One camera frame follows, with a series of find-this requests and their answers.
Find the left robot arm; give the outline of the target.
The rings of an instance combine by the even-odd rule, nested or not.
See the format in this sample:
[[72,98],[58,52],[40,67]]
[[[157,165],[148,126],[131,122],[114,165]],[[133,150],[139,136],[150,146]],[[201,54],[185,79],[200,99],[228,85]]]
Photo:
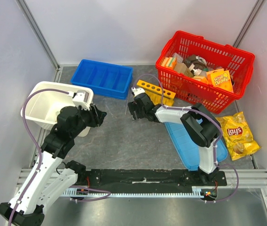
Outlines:
[[9,225],[40,226],[47,210],[67,188],[86,181],[85,166],[70,161],[58,178],[47,184],[75,145],[74,139],[87,127],[101,126],[106,115],[95,105],[86,110],[81,106],[61,109],[57,123],[45,137],[37,162],[21,189],[9,202],[0,204],[0,215]]

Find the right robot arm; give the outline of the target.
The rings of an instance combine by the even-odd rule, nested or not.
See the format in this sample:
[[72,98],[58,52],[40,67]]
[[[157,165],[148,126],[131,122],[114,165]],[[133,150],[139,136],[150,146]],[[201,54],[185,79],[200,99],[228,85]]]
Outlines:
[[220,124],[215,117],[200,103],[190,107],[171,107],[155,105],[144,89],[131,91],[133,101],[128,103],[134,120],[146,118],[157,123],[182,124],[191,140],[199,150],[199,182],[210,185],[219,172],[217,161],[217,142],[222,137]]

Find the yellow Lays chips bag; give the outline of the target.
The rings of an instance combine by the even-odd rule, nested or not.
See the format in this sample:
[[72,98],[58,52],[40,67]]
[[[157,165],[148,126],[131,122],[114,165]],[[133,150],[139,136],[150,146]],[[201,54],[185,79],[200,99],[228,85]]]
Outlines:
[[245,156],[256,153],[260,146],[255,141],[243,112],[233,116],[216,118],[221,125],[223,138],[231,160],[236,161]]

